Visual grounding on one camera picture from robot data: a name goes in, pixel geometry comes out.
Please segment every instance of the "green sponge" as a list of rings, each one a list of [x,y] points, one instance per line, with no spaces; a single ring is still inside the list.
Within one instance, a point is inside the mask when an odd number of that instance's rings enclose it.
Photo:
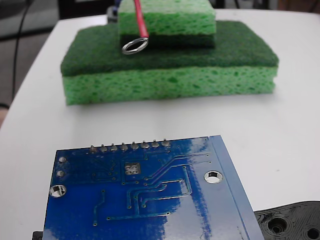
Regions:
[[[208,0],[140,0],[150,34],[148,47],[212,47],[216,12]],[[133,0],[118,12],[121,45],[139,37]]]
[[[62,64],[66,102],[271,93],[278,58],[241,22],[218,21],[216,49],[123,55],[117,24],[81,30]]]

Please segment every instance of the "blue circuit board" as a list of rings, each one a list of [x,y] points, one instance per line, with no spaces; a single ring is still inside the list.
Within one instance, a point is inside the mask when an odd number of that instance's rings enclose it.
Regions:
[[[220,136],[58,150],[43,240],[263,240]]]

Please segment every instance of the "white table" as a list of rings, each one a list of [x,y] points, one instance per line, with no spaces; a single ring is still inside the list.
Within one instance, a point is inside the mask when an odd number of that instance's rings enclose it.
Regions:
[[[56,25],[0,130],[1,239],[43,229],[56,150],[90,145],[222,135],[254,211],[320,201],[320,15],[217,18],[246,23],[279,56],[274,94],[66,106],[60,63],[77,31],[106,16]]]

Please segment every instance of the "screw hole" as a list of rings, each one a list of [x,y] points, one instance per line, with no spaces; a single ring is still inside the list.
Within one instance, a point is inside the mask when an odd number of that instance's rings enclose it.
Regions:
[[[217,184],[222,181],[222,174],[218,171],[208,171],[204,175],[204,180],[206,180],[210,184]]]
[[[272,219],[268,223],[268,228],[273,232],[274,234],[281,234],[287,229],[288,225],[287,222],[279,217],[276,217]]]
[[[310,238],[310,239],[318,239],[319,238],[319,231],[315,228],[311,228],[308,232],[307,232],[307,236]]]
[[[49,194],[54,198],[60,198],[67,192],[67,188],[64,185],[54,185],[50,187]]]

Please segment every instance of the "red wire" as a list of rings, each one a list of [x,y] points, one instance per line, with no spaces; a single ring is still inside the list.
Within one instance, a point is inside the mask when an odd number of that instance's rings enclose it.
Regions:
[[[144,20],[144,15],[142,13],[140,0],[134,0],[134,5],[135,5],[135,13],[136,13],[136,22],[138,23],[138,26],[139,26],[140,37],[149,38],[149,33]]]

